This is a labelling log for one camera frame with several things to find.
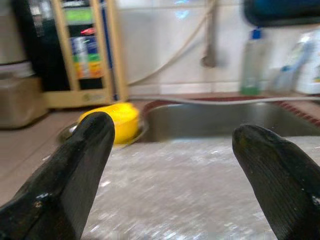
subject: green bottle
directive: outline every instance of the green bottle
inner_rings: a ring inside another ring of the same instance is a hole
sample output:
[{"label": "green bottle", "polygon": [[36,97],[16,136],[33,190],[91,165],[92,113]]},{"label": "green bottle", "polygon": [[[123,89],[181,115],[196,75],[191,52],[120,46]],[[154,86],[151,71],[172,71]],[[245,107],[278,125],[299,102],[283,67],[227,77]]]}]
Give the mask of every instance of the green bottle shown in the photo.
[{"label": "green bottle", "polygon": [[260,27],[251,32],[245,45],[240,92],[243,95],[258,95],[266,56],[266,42]]}]

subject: blue bottle cap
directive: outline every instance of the blue bottle cap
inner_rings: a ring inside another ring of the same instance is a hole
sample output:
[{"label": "blue bottle cap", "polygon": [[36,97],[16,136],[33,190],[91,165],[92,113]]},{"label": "blue bottle cap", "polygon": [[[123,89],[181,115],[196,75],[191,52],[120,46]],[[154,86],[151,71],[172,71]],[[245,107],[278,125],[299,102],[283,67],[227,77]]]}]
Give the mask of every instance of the blue bottle cap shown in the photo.
[{"label": "blue bottle cap", "polygon": [[256,29],[252,31],[251,39],[261,39],[262,38],[262,31],[261,28],[258,26]]}]

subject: countertop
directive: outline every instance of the countertop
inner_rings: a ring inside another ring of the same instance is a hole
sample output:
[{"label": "countertop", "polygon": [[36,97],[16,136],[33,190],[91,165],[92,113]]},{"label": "countertop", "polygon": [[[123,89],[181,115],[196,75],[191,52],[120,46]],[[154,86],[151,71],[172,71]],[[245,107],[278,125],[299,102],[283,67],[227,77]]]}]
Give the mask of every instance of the countertop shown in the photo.
[{"label": "countertop", "polygon": [[[320,164],[320,136],[289,137]],[[113,151],[83,240],[276,239],[230,137]]]},{"label": "countertop", "polygon": [[[236,96],[239,94],[169,97]],[[142,110],[150,102],[135,101],[134,105]],[[290,102],[290,105],[320,120],[320,106],[305,101]],[[59,146],[59,132],[87,110],[56,110],[26,128],[0,131],[0,205],[12,198],[28,177],[48,160]],[[320,163],[320,138],[293,140]],[[172,239],[184,239],[184,235],[206,239],[200,237],[205,237],[208,230],[213,234],[234,232],[259,236],[266,231],[273,236],[249,182],[231,152],[230,139],[137,143],[114,151],[101,179],[83,239],[106,239],[101,234],[107,236],[107,233],[112,234],[112,239],[123,239],[117,235],[141,234],[154,234],[154,239],[171,236]]]}]

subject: sink basin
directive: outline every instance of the sink basin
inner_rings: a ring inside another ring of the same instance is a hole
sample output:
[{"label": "sink basin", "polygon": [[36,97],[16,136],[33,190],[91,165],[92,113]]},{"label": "sink basin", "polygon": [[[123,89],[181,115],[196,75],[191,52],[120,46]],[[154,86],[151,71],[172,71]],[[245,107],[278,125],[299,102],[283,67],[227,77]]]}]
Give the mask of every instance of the sink basin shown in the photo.
[{"label": "sink basin", "polygon": [[256,124],[282,137],[320,136],[320,128],[275,103],[241,105],[167,104],[145,114],[145,142],[231,136],[241,124]]}]

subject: yellow bowl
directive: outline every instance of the yellow bowl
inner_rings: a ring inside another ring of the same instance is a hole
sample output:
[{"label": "yellow bowl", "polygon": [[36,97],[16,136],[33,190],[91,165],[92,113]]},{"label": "yellow bowl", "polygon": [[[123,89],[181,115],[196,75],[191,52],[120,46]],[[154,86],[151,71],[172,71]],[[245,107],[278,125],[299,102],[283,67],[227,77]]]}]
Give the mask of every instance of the yellow bowl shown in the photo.
[{"label": "yellow bowl", "polygon": [[82,114],[78,123],[87,115],[104,112],[110,115],[114,122],[114,144],[125,144],[132,140],[139,130],[139,111],[131,103],[116,103],[111,106],[95,108]]}]

